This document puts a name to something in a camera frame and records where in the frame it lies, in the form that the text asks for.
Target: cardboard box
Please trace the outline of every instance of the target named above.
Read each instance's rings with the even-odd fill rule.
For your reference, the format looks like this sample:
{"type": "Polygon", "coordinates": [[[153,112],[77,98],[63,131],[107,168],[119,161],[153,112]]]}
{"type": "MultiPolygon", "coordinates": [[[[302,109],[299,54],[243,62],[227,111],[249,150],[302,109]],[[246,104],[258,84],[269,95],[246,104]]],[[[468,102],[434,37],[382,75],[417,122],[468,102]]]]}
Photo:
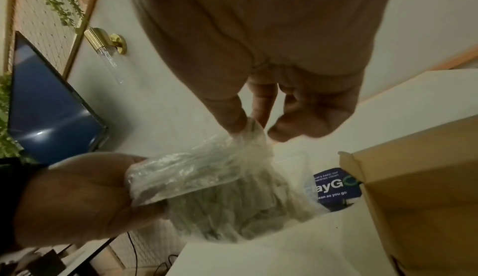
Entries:
{"type": "Polygon", "coordinates": [[[478,276],[478,116],[339,155],[399,275],[478,276]]]}

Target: cable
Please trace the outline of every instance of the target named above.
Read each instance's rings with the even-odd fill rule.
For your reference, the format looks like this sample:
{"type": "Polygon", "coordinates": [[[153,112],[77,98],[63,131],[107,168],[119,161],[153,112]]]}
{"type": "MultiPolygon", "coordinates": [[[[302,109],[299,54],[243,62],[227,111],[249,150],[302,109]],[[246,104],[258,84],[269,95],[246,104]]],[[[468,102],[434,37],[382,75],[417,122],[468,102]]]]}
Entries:
{"type": "Polygon", "coordinates": [[[160,268],[162,265],[166,265],[166,270],[169,271],[168,264],[167,264],[167,263],[161,263],[161,264],[158,265],[158,267],[156,268],[156,271],[154,271],[153,276],[156,276],[156,273],[158,272],[159,268],[160,268]]]}
{"type": "Polygon", "coordinates": [[[169,265],[173,266],[173,263],[171,262],[171,256],[176,257],[176,258],[178,258],[179,256],[177,256],[176,254],[171,254],[171,255],[168,256],[169,265]]]}
{"type": "Polygon", "coordinates": [[[131,242],[131,246],[133,247],[134,258],[136,258],[136,268],[134,269],[134,276],[137,276],[138,275],[138,254],[136,253],[136,248],[134,247],[134,243],[133,243],[133,240],[131,239],[131,235],[129,234],[129,232],[126,232],[126,234],[128,234],[129,242],[131,242]]]}

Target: clear plastic bag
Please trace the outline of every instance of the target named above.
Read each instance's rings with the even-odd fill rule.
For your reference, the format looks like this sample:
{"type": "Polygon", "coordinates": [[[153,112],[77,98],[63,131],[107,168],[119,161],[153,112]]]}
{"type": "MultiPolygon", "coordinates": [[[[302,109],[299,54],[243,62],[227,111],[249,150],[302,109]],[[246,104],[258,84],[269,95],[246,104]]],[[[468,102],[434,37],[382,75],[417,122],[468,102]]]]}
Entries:
{"type": "Polygon", "coordinates": [[[240,242],[326,212],[272,167],[260,125],[239,137],[148,159],[126,173],[133,206],[167,201],[168,218],[189,240],[240,242]]]}

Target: sticker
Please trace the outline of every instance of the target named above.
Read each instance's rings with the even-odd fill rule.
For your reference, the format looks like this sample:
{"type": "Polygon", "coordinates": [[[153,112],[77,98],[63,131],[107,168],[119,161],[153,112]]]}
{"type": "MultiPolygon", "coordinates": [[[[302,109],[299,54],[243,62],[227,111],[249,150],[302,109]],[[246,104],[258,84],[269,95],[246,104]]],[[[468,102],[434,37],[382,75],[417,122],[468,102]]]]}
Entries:
{"type": "Polygon", "coordinates": [[[340,211],[353,205],[362,195],[360,182],[341,168],[314,175],[318,202],[330,211],[340,211]]]}

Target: television screen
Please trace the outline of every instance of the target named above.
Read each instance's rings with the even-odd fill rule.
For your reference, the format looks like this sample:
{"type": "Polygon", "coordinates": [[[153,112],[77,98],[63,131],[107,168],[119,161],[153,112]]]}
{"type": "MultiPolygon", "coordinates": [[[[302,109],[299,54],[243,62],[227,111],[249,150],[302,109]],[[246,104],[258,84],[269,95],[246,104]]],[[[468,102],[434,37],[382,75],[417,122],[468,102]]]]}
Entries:
{"type": "Polygon", "coordinates": [[[48,165],[94,150],[106,132],[103,122],[19,32],[8,132],[28,155],[48,165]]]}

